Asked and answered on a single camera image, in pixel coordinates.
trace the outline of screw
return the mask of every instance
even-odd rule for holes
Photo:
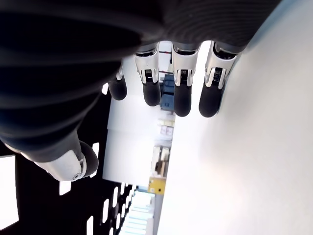
[[[77,173],[77,174],[73,177],[73,180],[76,180],[80,175],[81,175],[81,173]]]

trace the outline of robotic hand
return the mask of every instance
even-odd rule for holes
[[[142,82],[144,99],[149,106],[156,106],[161,100],[158,43],[141,46],[134,59]]]
[[[77,129],[108,83],[127,94],[122,58],[134,54],[150,106],[160,102],[158,42],[173,42],[174,109],[186,116],[202,42],[211,43],[199,111],[219,109],[238,54],[280,0],[38,1],[0,4],[0,140],[59,181],[94,173]]]

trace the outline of white wall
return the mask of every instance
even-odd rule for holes
[[[191,113],[176,119],[159,235],[313,234],[312,12],[313,1],[283,1],[211,119],[198,111],[202,45]]]

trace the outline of black fingertip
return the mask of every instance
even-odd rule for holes
[[[127,95],[127,87],[124,76],[121,80],[116,78],[108,82],[111,96],[115,100],[123,100]]]
[[[79,143],[82,149],[82,154],[85,156],[87,164],[86,173],[84,175],[85,178],[96,172],[99,166],[99,160],[93,149],[88,144],[82,141],[79,141]]]
[[[179,87],[175,85],[174,93],[174,111],[180,117],[185,117],[191,110],[191,86],[181,84]]]
[[[203,83],[203,88],[201,92],[199,111],[205,118],[213,117],[217,111],[220,109],[222,100],[222,90],[216,85],[207,87]]]
[[[146,84],[142,84],[142,86],[143,96],[146,103],[149,106],[157,106],[161,101],[161,90],[159,82],[147,82]]]

